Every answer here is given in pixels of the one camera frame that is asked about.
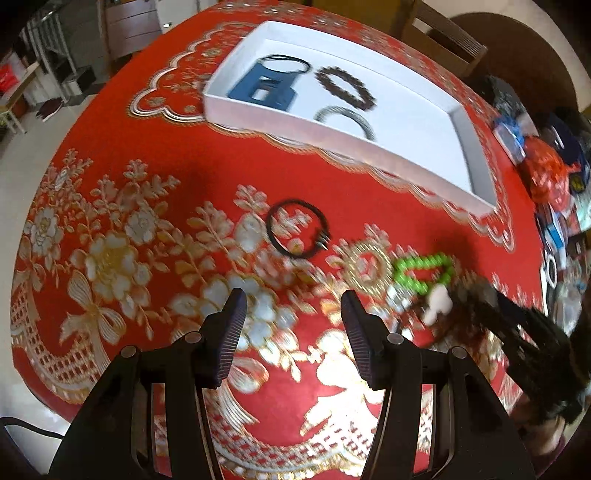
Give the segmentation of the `black bangle with charm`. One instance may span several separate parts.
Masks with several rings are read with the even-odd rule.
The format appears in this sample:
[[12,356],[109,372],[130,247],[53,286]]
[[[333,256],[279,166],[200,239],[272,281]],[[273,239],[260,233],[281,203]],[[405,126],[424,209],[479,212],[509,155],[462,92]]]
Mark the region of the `black bangle with charm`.
[[[329,222],[317,206],[307,201],[288,198],[270,206],[266,213],[266,236],[281,255],[294,260],[308,260],[321,250],[327,250],[331,241]],[[315,226],[308,247],[301,233]]]

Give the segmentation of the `red floral tablecloth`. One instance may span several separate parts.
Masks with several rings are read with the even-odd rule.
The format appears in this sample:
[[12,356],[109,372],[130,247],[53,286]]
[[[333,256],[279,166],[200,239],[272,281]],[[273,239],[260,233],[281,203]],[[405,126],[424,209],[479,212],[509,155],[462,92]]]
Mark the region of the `red floral tablecloth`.
[[[467,110],[498,204],[477,219],[430,192],[314,147],[207,123],[201,92],[267,20],[365,45],[418,72]],[[441,253],[539,306],[534,207],[489,124],[493,108],[442,66],[373,28],[318,9],[228,1],[151,44],[107,83],[58,148],[32,199],[11,293],[13,363],[29,390],[72,418],[119,350],[197,330],[232,289],[249,297],[235,361],[207,396],[229,479],[353,479],[383,396],[353,364],[339,298],[362,284],[397,320],[389,261]],[[331,241],[308,260],[266,236],[270,206],[318,207]]]

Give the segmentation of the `orange plastic bag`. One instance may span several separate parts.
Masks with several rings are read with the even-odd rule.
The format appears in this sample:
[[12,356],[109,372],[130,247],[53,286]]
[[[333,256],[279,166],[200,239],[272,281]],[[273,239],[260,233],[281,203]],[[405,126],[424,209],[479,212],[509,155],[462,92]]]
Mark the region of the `orange plastic bag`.
[[520,175],[536,204],[547,204],[564,211],[571,204],[569,171],[558,153],[539,137],[528,136],[524,144],[525,159],[519,165]]

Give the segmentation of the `blue white tissue pack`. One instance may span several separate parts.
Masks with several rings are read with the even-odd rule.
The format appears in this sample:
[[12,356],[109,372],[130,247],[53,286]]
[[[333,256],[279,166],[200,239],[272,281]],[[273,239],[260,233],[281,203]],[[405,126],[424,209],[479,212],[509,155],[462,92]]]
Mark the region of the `blue white tissue pack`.
[[526,158],[523,127],[530,121],[529,115],[522,113],[515,118],[502,115],[493,122],[493,135],[514,165]]

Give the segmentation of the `black plastic bag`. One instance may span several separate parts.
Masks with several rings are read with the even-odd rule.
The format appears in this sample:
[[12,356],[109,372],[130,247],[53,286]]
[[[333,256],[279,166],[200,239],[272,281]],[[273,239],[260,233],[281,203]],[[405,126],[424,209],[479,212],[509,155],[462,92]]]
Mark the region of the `black plastic bag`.
[[489,75],[485,78],[483,95],[503,116],[517,119],[527,112],[513,87],[499,77]]

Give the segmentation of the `white shallow tray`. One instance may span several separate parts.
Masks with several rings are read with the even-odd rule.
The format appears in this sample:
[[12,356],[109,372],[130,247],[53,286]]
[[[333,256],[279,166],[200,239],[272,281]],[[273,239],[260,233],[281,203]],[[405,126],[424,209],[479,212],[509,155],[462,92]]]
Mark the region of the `white shallow tray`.
[[[228,98],[256,63],[297,72],[287,111]],[[358,160],[476,217],[497,193],[465,107],[410,68],[352,41],[276,21],[231,50],[204,88],[207,121],[259,131]]]

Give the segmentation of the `dark round table top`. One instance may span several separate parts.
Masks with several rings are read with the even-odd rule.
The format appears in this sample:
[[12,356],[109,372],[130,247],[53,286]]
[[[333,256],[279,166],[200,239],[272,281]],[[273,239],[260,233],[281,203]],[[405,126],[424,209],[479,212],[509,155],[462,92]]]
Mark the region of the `dark round table top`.
[[508,83],[531,115],[549,114],[559,107],[578,108],[573,81],[551,45],[533,29],[510,17],[475,12],[452,20],[487,53],[467,79],[475,91],[485,90],[486,79]]

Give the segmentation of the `small white side table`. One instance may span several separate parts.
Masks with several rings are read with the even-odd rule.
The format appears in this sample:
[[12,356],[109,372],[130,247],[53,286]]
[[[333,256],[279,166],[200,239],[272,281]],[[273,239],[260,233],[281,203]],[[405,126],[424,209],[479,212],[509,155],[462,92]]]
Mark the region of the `small white side table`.
[[23,77],[18,83],[11,87],[1,97],[1,119],[7,125],[7,128],[15,134],[20,131],[22,134],[26,134],[27,131],[18,120],[17,116],[13,112],[15,104],[23,97],[26,88],[35,80],[37,80],[37,71],[40,69],[40,64],[35,61],[25,70]]

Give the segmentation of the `wooden chair slatted back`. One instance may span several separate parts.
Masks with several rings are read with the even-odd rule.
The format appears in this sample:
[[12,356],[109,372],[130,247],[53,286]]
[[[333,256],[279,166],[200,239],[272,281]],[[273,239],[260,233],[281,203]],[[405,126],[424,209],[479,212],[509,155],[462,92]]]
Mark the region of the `wooden chair slatted back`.
[[424,1],[414,1],[401,40],[460,79],[467,79],[488,48]]

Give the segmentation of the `red gift bag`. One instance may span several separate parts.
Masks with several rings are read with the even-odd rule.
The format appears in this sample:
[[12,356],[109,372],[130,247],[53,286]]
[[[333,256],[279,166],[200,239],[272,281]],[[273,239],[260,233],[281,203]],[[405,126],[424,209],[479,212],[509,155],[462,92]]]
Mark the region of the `red gift bag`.
[[4,95],[11,88],[17,86],[19,83],[18,78],[14,74],[14,71],[10,64],[2,64],[0,66],[0,93]]

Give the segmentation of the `wooden chair with jacket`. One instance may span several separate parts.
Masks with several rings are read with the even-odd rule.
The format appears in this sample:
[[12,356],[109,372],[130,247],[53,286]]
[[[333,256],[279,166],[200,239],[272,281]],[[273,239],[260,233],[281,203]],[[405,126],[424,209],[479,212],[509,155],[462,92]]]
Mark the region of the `wooden chair with jacket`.
[[161,34],[154,1],[96,2],[99,34],[110,61],[134,54]]

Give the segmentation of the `metal stair railing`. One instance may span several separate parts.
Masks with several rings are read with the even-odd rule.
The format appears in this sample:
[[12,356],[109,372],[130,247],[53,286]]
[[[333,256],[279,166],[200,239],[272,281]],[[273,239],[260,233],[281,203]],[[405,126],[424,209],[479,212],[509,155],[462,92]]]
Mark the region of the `metal stair railing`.
[[72,96],[67,80],[76,75],[77,67],[61,24],[59,13],[62,8],[60,2],[49,2],[43,6],[27,21],[26,33],[36,57],[66,101]]

